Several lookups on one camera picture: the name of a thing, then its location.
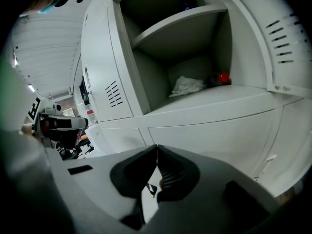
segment ceiling light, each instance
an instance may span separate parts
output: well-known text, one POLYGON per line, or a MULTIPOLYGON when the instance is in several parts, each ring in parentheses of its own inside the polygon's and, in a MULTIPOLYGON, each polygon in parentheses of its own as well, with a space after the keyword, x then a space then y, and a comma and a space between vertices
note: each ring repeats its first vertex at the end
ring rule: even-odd
POLYGON ((29 88, 32 92, 35 92, 35 89, 33 88, 33 86, 32 86, 31 84, 28 86, 28 88, 29 88))

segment white cloth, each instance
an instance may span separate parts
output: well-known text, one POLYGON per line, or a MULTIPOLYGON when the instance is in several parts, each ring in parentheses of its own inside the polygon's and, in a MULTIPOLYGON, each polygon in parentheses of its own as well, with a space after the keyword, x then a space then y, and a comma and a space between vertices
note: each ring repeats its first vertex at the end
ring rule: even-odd
POLYGON ((194 93, 204 89, 205 87, 206 84, 202 80, 185 78, 184 76, 181 76, 178 80, 176 80, 175 87, 169 97, 176 97, 194 93))

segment ceiling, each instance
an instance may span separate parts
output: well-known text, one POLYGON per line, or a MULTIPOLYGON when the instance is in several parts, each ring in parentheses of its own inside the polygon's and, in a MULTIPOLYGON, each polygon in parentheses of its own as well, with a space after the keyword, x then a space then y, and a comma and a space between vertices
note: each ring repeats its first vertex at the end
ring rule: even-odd
POLYGON ((69 0, 47 14, 21 18, 13 29, 19 73, 44 97, 68 95, 80 56, 83 18, 92 0, 69 0))

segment red object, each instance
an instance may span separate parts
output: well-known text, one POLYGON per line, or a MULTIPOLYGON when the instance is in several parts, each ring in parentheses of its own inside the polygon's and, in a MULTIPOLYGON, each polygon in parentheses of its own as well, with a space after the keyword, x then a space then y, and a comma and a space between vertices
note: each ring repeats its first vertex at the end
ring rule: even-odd
POLYGON ((222 73, 219 76, 219 81, 221 81, 221 82, 228 82, 229 79, 230 79, 230 76, 227 73, 222 73))

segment red cap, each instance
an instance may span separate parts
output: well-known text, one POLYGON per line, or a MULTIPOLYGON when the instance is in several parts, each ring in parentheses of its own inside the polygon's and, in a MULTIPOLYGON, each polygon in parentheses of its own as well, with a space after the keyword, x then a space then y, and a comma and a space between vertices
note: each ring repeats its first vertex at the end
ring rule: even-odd
POLYGON ((221 82, 228 82, 229 79, 230 79, 230 76, 227 73, 222 73, 219 76, 219 81, 221 81, 221 82))

